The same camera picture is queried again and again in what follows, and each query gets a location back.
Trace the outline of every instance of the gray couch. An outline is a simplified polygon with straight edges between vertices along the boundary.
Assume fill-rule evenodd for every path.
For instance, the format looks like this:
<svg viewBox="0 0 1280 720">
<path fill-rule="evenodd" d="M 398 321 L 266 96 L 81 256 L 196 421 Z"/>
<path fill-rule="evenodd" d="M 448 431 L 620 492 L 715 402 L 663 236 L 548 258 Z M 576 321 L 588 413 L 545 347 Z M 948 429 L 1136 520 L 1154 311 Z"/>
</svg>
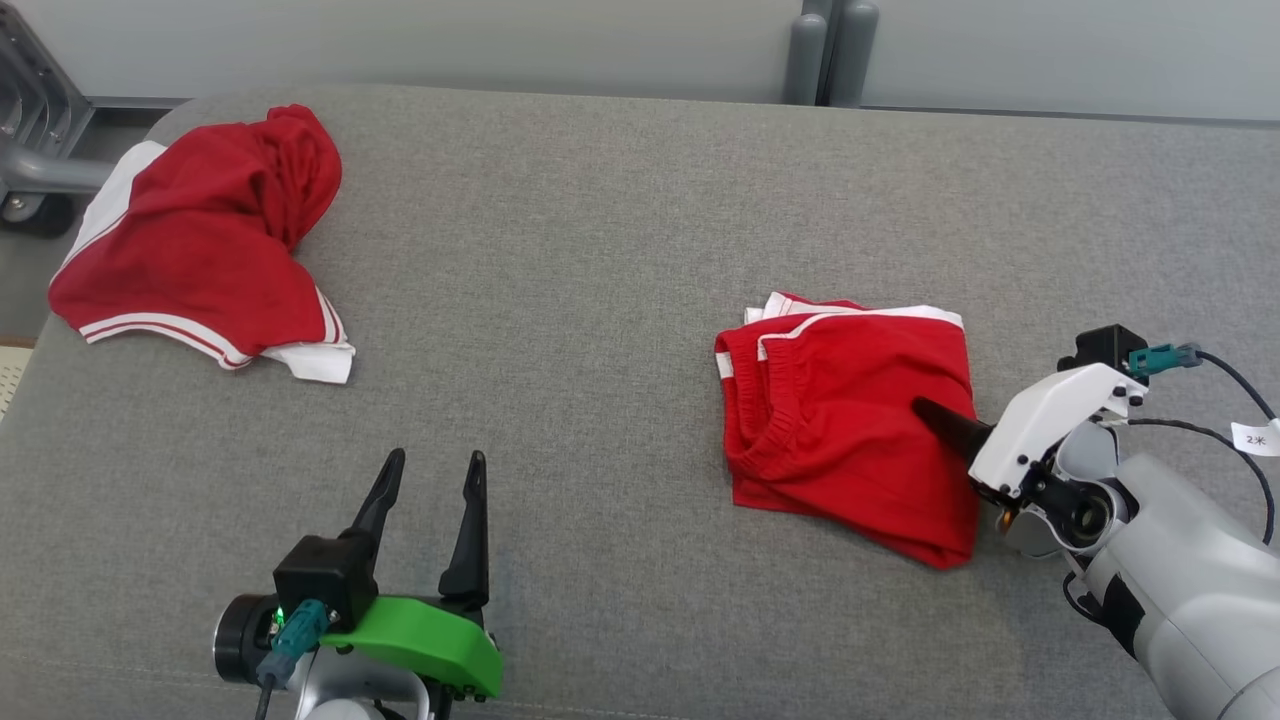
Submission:
<svg viewBox="0 0 1280 720">
<path fill-rule="evenodd" d="M 152 137 L 287 102 L 343 155 L 297 258 L 352 382 L 88 347 L 52 318 L 0 425 L 0 716 L 250 717 L 253 688 L 212 670 L 219 612 L 342 529 L 394 446 L 389 592 L 434 589 L 468 452 L 489 456 L 507 688 L 458 717 L 1165 716 L 1062 602 L 1065 566 L 989 525 L 937 573 L 733 507 L 712 341 L 771 290 L 929 302 L 965 316 L 987 418 L 1112 322 L 1280 397 L 1280 133 L 351 86 L 198 100 Z M 1161 377 L 1144 414 L 1257 419 L 1211 368 Z M 1123 442 L 1261 528 L 1229 451 Z"/>
</svg>

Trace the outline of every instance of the white trim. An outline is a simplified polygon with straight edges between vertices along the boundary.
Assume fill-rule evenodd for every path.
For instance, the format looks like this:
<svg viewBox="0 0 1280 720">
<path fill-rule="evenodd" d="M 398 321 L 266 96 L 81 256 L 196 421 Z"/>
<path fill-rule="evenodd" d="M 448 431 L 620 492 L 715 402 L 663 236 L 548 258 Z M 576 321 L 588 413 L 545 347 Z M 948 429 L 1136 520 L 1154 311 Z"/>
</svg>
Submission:
<svg viewBox="0 0 1280 720">
<path fill-rule="evenodd" d="M 191 333 L 192 336 L 207 342 L 214 348 L 221 351 L 223 355 L 227 357 L 227 360 L 233 365 L 243 365 L 244 363 L 248 363 L 250 360 L 253 359 L 252 356 L 244 355 L 243 352 L 237 350 L 236 346 L 232 345 L 229 340 L 211 331 L 206 325 L 202 325 L 189 318 L 168 315 L 165 313 L 127 313 L 124 315 L 116 315 L 114 318 L 106 318 L 105 320 L 97 320 L 95 323 L 90 323 L 79 328 L 79 332 L 82 336 L 84 336 L 84 340 L 87 340 L 88 342 L 95 342 L 100 340 L 99 336 L 101 331 L 124 323 L 169 327 L 177 331 Z M 118 334 L 116 332 L 114 332 L 114 328 L 113 331 L 110 331 L 110 334 L 101 337 L 110 337 L 111 334 Z"/>
<path fill-rule="evenodd" d="M 156 324 L 151 324 L 151 323 L 125 323 L 125 324 L 110 328 L 108 331 L 102 331 L 100 333 L 96 333 L 92 337 L 91 336 L 84 336 L 84 341 L 88 342 L 88 343 L 95 343 L 95 342 L 97 342 L 100 340 L 106 340 L 109 337 L 114 337 L 114 336 L 118 336 L 120 333 L 129 332 L 129 331 L 148 331 L 148 332 L 163 334 L 165 337 L 172 337 L 173 340 L 177 340 L 178 342 L 180 342 L 180 343 L 183 343 L 183 345 L 186 345 L 188 347 L 195 347 L 196 350 L 204 352 L 205 355 L 212 357 L 214 360 L 218 360 L 218 364 L 220 366 L 223 366 L 224 369 L 227 369 L 227 370 L 236 370 L 236 369 L 243 368 L 246 364 L 248 364 L 248 360 L 246 360 L 244 363 L 233 364 L 220 351 L 218 351 L 218 350 L 215 350 L 215 348 L 212 348 L 212 347 L 210 347 L 210 346 L 207 346 L 207 345 L 205 345 L 202 342 L 197 342 L 197 341 L 192 340 L 191 336 L 188 336 L 186 333 L 180 333 L 180 332 L 178 332 L 178 331 L 175 331 L 175 329 L 173 329 L 170 327 L 166 327 L 166 325 L 156 325 Z"/>
<path fill-rule="evenodd" d="M 346 342 L 294 342 L 262 351 L 264 357 L 288 365 L 294 378 L 346 384 L 356 348 Z"/>
<path fill-rule="evenodd" d="M 733 377 L 733 360 L 730 357 L 728 352 L 716 354 L 716 369 L 719 370 L 722 380 Z"/>
<path fill-rule="evenodd" d="M 334 309 L 333 301 L 323 292 L 320 292 L 320 301 L 329 310 L 329 314 L 333 315 L 333 323 L 338 328 L 338 337 L 334 338 L 334 342 L 347 342 L 347 328 L 342 325 L 342 318 L 338 316 L 338 310 Z"/>
<path fill-rule="evenodd" d="M 786 315 L 787 302 L 790 302 L 787 296 L 781 292 L 771 292 L 769 299 L 764 301 L 764 314 L 762 318 L 781 318 Z"/>
<path fill-rule="evenodd" d="M 59 273 L 86 247 L 102 240 L 120 224 L 124 214 L 129 211 L 134 178 L 165 150 L 168 149 L 164 145 L 148 140 L 134 145 L 120 158 L 102 184 L 102 190 L 97 191 L 97 196 L 84 209 L 84 222 L 81 223 L 81 229 L 76 233 L 76 243 L 72 245 L 70 252 L 58 268 Z"/>
<path fill-rule="evenodd" d="M 942 320 L 943 323 L 950 323 L 961 331 L 964 329 L 964 323 L 960 320 L 960 315 L 955 313 L 948 313 L 932 305 L 915 305 L 911 307 L 887 307 L 883 310 L 856 310 L 854 307 L 828 307 L 829 313 L 820 313 L 817 315 L 810 315 L 805 318 L 803 323 L 795 327 L 787 333 L 769 333 L 762 334 L 755 341 L 755 357 L 756 360 L 768 360 L 768 354 L 764 351 L 765 340 L 794 340 L 800 336 L 809 325 L 822 320 L 823 318 L 845 318 L 849 315 L 876 315 L 887 318 L 925 318 L 931 320 Z"/>
<path fill-rule="evenodd" d="M 324 341 L 325 342 L 338 342 L 338 325 L 333 322 L 333 314 L 329 311 L 329 301 L 324 299 L 324 293 L 316 287 L 316 300 L 320 301 L 320 315 L 324 318 Z"/>
</svg>

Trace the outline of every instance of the clothing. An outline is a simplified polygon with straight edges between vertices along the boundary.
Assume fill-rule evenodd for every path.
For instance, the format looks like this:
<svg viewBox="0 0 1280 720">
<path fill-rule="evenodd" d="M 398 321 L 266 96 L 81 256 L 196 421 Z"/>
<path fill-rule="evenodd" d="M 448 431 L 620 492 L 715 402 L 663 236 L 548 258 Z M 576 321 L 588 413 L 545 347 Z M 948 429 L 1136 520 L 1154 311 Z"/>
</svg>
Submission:
<svg viewBox="0 0 1280 720">
<path fill-rule="evenodd" d="M 966 561 L 978 497 L 910 409 L 925 396 L 974 416 L 960 318 L 782 297 L 716 342 L 735 503 L 829 518 L 936 568 Z"/>
<path fill-rule="evenodd" d="M 291 252 L 329 208 L 338 150 L 311 110 L 196 128 L 124 155 L 49 288 L 88 342 L 172 337 L 237 369 L 265 355 L 344 383 L 355 348 Z"/>
</svg>

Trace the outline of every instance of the teal connector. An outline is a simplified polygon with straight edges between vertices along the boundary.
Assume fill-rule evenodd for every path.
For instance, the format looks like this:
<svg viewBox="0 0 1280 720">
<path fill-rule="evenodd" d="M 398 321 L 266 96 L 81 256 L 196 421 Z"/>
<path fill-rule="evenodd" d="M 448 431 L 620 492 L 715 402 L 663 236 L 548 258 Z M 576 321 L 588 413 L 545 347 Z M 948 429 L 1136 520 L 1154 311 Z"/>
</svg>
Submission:
<svg viewBox="0 0 1280 720">
<path fill-rule="evenodd" d="M 1129 374 L 1142 379 L 1172 368 L 1196 368 L 1203 363 L 1199 356 L 1199 345 L 1188 342 L 1174 347 L 1166 343 L 1130 352 Z"/>
<path fill-rule="evenodd" d="M 257 684 L 266 687 L 270 676 L 275 687 L 282 687 L 293 675 L 302 656 L 320 644 L 329 629 L 329 611 L 319 600 L 303 600 L 280 633 L 271 641 L 271 652 L 257 665 Z"/>
</svg>

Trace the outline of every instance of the floor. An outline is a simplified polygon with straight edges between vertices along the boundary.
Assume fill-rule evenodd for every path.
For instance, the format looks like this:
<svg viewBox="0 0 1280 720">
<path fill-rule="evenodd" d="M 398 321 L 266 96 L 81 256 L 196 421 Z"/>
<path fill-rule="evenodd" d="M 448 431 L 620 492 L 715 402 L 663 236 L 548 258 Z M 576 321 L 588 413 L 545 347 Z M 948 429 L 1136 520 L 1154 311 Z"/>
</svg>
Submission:
<svg viewBox="0 0 1280 720">
<path fill-rule="evenodd" d="M 76 147 L 74 156 L 115 163 L 140 142 L 161 113 L 101 111 Z M 88 199 L 79 200 L 83 209 Z M 42 240 L 0 229 L 0 337 L 36 338 L 49 316 L 45 291 L 76 238 Z"/>
</svg>

